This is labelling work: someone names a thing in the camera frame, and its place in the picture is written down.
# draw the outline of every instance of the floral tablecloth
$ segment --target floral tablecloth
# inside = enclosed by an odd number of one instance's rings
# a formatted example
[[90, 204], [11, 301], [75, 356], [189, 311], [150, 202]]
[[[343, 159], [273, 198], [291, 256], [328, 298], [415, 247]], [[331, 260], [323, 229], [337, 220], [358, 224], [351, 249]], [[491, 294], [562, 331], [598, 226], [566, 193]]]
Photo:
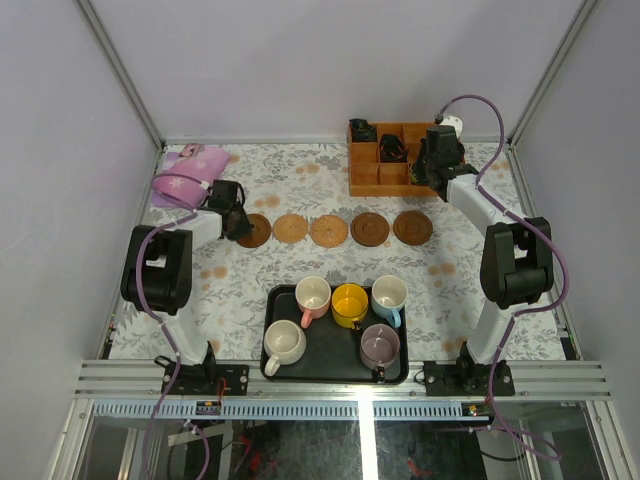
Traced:
[[[171, 147], [179, 151], [182, 147]], [[446, 360], [477, 323], [484, 296], [479, 270], [483, 237], [459, 211], [439, 198], [355, 198], [349, 196], [346, 144], [227, 145], [232, 159], [223, 178], [239, 181], [247, 194], [245, 209], [261, 213], [271, 224], [286, 213], [309, 223], [324, 214], [347, 223], [373, 211], [390, 225], [406, 210], [420, 210], [434, 233], [421, 247], [410, 247], [391, 235], [384, 245], [367, 248], [351, 237], [325, 249], [309, 236], [288, 245], [271, 238], [257, 249], [215, 240], [194, 253], [193, 293], [185, 308], [198, 319], [200, 331], [220, 359], [259, 359], [267, 294], [278, 284], [294, 284], [319, 275], [330, 284], [372, 285], [385, 274], [402, 278], [409, 288], [406, 318], [411, 360]], [[478, 169], [492, 156], [495, 143], [466, 145], [467, 161]], [[507, 204], [518, 198], [504, 156], [483, 182]], [[145, 222], [161, 224], [183, 215], [179, 210], [150, 208]], [[159, 328], [133, 305], [121, 301], [110, 358], [148, 359], [171, 352]], [[521, 317], [509, 343], [511, 359], [564, 359], [553, 314]]]

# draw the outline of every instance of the white mug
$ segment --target white mug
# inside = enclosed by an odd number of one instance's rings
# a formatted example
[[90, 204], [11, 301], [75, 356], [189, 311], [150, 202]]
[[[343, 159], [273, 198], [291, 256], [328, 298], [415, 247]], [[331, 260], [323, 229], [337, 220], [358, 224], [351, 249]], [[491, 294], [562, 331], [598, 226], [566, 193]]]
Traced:
[[300, 325], [308, 328], [311, 320], [320, 318], [329, 311], [331, 287], [324, 278], [306, 277], [296, 286], [296, 302], [304, 314]]
[[307, 339], [302, 329], [291, 320], [273, 322], [264, 334], [264, 350], [269, 355], [264, 374], [275, 375], [280, 365], [291, 365], [302, 358]]
[[407, 286], [393, 275], [378, 278], [371, 288], [371, 307], [376, 315], [385, 318], [393, 328], [400, 328], [400, 310], [407, 301]]

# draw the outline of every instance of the light blue mug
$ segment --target light blue mug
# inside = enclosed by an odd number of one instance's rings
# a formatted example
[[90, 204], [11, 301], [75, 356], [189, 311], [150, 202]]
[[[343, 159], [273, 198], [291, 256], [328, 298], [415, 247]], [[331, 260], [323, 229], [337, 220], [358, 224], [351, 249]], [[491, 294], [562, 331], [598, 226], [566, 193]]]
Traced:
[[371, 308], [393, 328], [400, 328], [400, 310], [407, 301], [407, 286], [393, 275], [378, 278], [371, 289]]

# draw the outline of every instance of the wooden compartment box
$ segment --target wooden compartment box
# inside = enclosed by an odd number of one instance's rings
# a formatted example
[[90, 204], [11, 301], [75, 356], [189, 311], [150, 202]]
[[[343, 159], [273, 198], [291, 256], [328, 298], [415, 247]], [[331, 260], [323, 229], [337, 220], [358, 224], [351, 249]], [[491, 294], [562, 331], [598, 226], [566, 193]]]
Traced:
[[412, 185], [409, 165], [420, 153], [420, 139], [434, 123], [371, 123], [378, 141], [385, 133], [397, 135], [409, 148], [407, 163], [381, 163], [378, 142], [353, 142], [349, 128], [349, 194], [352, 197], [433, 197], [429, 187]]

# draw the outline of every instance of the pink cloth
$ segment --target pink cloth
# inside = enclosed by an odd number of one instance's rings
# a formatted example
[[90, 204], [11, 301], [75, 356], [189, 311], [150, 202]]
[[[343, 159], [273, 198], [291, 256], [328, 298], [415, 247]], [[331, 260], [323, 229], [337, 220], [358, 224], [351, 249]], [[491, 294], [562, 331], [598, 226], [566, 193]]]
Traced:
[[[179, 154], [168, 153], [162, 171], [181, 173], [199, 181], [213, 183], [220, 177], [230, 158], [231, 155], [221, 148], [190, 143]], [[199, 206], [207, 196], [207, 191], [200, 184], [186, 178], [162, 177], [157, 179], [153, 186], [165, 195], [177, 198], [192, 207]], [[151, 198], [151, 204], [156, 207], [173, 206], [156, 194]]]

